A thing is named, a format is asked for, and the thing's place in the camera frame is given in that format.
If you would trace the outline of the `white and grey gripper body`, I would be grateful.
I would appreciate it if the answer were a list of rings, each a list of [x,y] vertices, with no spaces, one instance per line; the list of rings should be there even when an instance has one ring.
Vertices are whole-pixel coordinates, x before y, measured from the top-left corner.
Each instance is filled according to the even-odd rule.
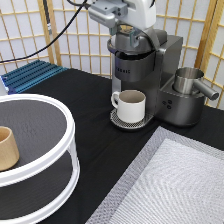
[[[111,28],[115,22],[144,30],[156,22],[155,0],[96,0],[88,8],[92,20]]]

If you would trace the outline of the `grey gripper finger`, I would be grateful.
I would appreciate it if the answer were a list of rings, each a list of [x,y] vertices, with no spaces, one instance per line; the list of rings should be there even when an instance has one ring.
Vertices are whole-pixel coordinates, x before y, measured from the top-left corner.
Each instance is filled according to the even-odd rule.
[[[116,35],[116,33],[117,33],[117,22],[115,22],[115,24],[111,28],[109,28],[109,33],[110,33],[111,36]]]
[[[140,30],[133,27],[129,33],[130,45],[132,47],[137,47],[139,45],[138,35],[140,34]]]

